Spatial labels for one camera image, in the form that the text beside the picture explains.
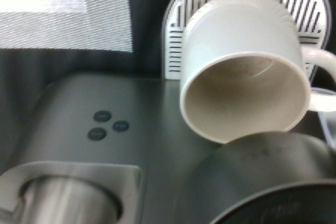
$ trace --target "white mug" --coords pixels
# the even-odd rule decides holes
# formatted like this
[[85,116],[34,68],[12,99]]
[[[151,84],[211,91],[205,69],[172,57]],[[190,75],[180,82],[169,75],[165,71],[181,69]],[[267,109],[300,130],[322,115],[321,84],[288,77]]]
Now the white mug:
[[336,79],[336,57],[301,47],[297,28],[274,0],[211,0],[183,36],[180,110],[192,130],[228,143],[288,131],[307,109],[336,111],[336,96],[313,93],[304,62]]

